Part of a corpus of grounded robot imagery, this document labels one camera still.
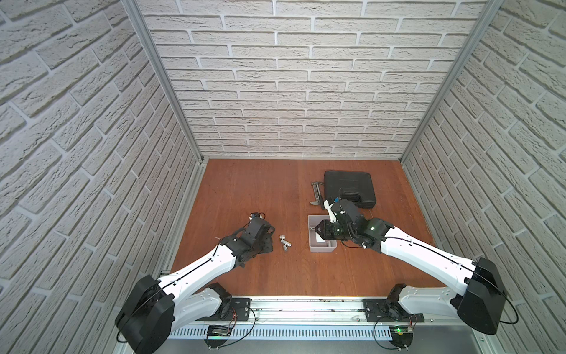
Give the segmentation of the aluminium corner post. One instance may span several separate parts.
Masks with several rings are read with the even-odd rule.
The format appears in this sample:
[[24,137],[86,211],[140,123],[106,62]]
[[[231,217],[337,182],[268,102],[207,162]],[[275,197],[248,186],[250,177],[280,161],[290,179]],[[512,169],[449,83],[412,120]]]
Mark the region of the aluminium corner post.
[[441,105],[442,101],[444,100],[445,96],[452,88],[453,84],[459,78],[459,75],[463,71],[467,62],[470,60],[470,57],[472,56],[478,43],[483,38],[485,32],[487,31],[489,25],[492,23],[495,15],[497,14],[498,10],[500,10],[503,3],[504,0],[489,0],[486,2],[480,16],[478,17],[476,23],[474,24],[469,35],[464,41],[463,46],[461,47],[460,51],[455,57],[455,60],[452,63],[451,67],[449,68],[447,75],[443,79],[438,91],[434,95],[433,100],[431,101],[430,105],[427,107],[427,110],[425,111],[423,118],[421,119],[420,123],[417,125],[417,129],[415,130],[413,136],[409,140],[407,147],[405,148],[401,157],[399,158],[399,162],[402,165],[404,165],[408,160],[412,150],[414,150],[420,137],[423,135],[424,130],[426,129],[430,120],[433,118],[433,115],[435,114],[436,110]]
[[146,53],[147,59],[154,69],[156,77],[164,91],[164,95],[171,106],[175,119],[177,119],[181,130],[187,139],[190,150],[196,161],[200,165],[202,165],[204,161],[203,154],[200,152],[196,138],[194,137],[190,125],[187,122],[184,110],[182,109],[178,96],[175,93],[172,81],[167,73],[161,56],[159,55],[158,48],[155,44],[155,41],[153,41],[153,37],[144,20],[141,9],[137,1],[134,0],[124,0],[122,1],[122,4],[124,5],[125,11],[128,14],[128,18],[130,19],[132,26],[139,37],[140,43]]

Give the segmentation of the aluminium left corner post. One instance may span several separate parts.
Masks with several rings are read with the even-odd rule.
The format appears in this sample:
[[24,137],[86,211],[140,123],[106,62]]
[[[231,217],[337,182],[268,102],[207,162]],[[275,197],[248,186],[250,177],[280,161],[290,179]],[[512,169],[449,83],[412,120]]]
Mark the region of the aluminium left corner post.
[[202,165],[204,161],[203,154],[200,152],[196,138],[194,137],[190,125],[187,122],[184,110],[182,109],[178,96],[175,93],[172,81],[167,73],[161,56],[159,55],[158,48],[155,44],[155,41],[153,41],[153,37],[144,20],[141,9],[137,1],[134,0],[124,0],[122,1],[122,4],[124,5],[125,11],[128,14],[128,18],[130,19],[132,26],[139,37],[140,43],[146,53],[147,59],[154,69],[156,77],[164,91],[164,95],[171,106],[175,119],[177,119],[181,130],[187,139],[190,150],[196,161],[200,165]]

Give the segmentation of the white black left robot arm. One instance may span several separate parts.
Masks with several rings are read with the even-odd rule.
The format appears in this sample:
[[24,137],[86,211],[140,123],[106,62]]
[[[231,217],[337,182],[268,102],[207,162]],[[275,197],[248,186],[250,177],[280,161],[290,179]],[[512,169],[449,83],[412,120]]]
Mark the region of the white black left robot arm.
[[190,265],[138,280],[116,316],[117,342],[135,353],[154,353],[173,331],[200,319],[227,321],[221,333],[231,333],[244,310],[234,307],[233,296],[215,280],[272,252],[274,231],[262,213],[253,213],[246,225]]

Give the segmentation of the grey metal pipe wrench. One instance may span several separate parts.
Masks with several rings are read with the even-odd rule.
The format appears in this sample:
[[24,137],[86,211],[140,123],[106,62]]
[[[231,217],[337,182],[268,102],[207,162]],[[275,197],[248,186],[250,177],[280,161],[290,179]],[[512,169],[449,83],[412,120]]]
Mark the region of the grey metal pipe wrench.
[[322,209],[324,209],[324,196],[323,193],[321,191],[321,188],[324,186],[323,182],[320,181],[314,181],[311,183],[312,186],[312,191],[315,197],[315,201],[311,201],[310,204],[313,206],[318,206],[321,207]]

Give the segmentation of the aluminium right corner post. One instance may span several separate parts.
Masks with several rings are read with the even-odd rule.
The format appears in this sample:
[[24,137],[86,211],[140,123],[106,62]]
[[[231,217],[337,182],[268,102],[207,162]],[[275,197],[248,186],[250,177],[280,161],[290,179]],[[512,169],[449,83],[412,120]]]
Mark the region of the aluminium right corner post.
[[431,101],[430,105],[427,107],[427,110],[425,111],[423,118],[421,119],[420,123],[417,125],[417,129],[415,130],[413,136],[409,140],[407,147],[405,148],[401,157],[399,158],[399,162],[402,165],[404,165],[408,160],[412,150],[414,150],[420,137],[423,135],[424,130],[426,129],[430,120],[433,118],[433,115],[435,114],[436,110],[441,105],[442,101],[444,100],[445,96],[452,88],[453,84],[459,78],[459,75],[463,71],[467,62],[470,60],[470,57],[472,56],[478,43],[483,38],[485,32],[487,31],[489,25],[492,23],[495,15],[497,14],[498,10],[500,10],[503,3],[504,0],[489,0],[486,2],[480,16],[478,17],[476,23],[474,24],[469,35],[464,41],[463,46],[461,47],[460,51],[455,57],[455,60],[452,63],[451,67],[449,68],[447,75],[443,79],[438,91],[434,95],[433,100]]

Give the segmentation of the small circuit board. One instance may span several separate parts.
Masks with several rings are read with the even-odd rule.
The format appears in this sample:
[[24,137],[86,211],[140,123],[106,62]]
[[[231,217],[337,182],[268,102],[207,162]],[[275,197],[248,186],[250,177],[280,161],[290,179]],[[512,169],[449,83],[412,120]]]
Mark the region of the small circuit board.
[[414,332],[409,327],[390,327],[390,343],[396,350],[408,350],[414,340]]
[[210,325],[207,328],[206,338],[204,339],[209,349],[218,349],[225,345],[231,338],[232,328],[222,325]]

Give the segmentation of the black plastic tool case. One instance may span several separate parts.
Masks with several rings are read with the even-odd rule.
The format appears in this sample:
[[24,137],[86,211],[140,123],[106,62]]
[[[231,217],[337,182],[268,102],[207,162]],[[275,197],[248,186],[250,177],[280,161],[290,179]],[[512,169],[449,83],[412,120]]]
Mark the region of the black plastic tool case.
[[329,202],[346,199],[363,209],[372,209],[376,203],[371,174],[360,171],[326,171],[324,192]]

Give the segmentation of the right small circuit board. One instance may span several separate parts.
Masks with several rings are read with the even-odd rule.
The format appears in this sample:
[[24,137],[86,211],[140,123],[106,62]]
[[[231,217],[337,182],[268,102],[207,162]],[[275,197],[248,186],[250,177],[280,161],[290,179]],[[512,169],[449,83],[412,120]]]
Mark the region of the right small circuit board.
[[390,327],[390,343],[396,350],[408,350],[414,340],[414,332],[409,327]]

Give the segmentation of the translucent white storage box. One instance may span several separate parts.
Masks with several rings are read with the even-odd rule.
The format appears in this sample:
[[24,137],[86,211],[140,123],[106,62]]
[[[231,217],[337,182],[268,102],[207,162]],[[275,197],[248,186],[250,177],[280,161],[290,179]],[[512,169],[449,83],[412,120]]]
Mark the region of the translucent white storage box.
[[330,217],[328,215],[309,215],[308,227],[309,227],[309,248],[312,253],[330,253],[334,252],[338,244],[336,240],[324,240],[320,234],[317,233],[316,227],[322,221],[328,221]]

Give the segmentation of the long silver socket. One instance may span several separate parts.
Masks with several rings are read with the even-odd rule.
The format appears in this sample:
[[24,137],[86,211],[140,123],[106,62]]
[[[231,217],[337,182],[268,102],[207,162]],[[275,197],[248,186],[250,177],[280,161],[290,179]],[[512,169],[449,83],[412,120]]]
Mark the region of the long silver socket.
[[280,239],[280,242],[281,242],[283,245],[285,245],[285,246],[287,246],[287,247],[291,247],[291,246],[292,246],[292,243],[289,242],[289,241],[287,241],[287,240],[286,240],[286,237],[285,237],[284,235],[281,235],[281,236],[279,237],[279,239]]

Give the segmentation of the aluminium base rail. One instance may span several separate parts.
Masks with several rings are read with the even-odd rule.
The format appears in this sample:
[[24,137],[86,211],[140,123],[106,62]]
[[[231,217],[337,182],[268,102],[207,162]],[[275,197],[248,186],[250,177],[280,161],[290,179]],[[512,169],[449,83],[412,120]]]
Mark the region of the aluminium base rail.
[[205,322],[232,321],[247,323],[258,320],[272,324],[323,324],[353,325],[355,323],[373,323],[380,318],[391,323],[432,323],[434,325],[463,325],[450,301],[444,298],[426,297],[424,294],[408,298],[411,309],[402,307],[401,301],[393,297],[336,297],[336,296],[252,296],[233,297],[232,310],[237,317],[227,320],[205,319],[218,308],[215,301],[206,296],[191,296],[188,305],[175,315],[172,331],[187,325]]

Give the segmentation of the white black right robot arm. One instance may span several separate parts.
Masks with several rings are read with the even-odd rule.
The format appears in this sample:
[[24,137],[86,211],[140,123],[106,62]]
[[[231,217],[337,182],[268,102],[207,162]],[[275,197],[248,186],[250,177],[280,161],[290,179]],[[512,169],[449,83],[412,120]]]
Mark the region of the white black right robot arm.
[[437,249],[379,218],[367,219],[346,199],[324,202],[329,218],[315,227],[324,240],[350,240],[362,249],[401,260],[442,283],[440,288],[399,285],[390,304],[407,314],[459,318],[487,335],[502,323],[507,291],[498,267],[486,258],[471,260]]

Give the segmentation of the left small circuit board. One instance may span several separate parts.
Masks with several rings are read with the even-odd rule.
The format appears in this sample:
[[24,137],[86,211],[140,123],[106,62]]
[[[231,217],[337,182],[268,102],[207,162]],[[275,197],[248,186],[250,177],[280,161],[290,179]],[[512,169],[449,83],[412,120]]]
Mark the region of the left small circuit board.
[[210,325],[207,328],[206,338],[204,339],[209,349],[218,349],[225,345],[231,338],[232,328],[222,325]]

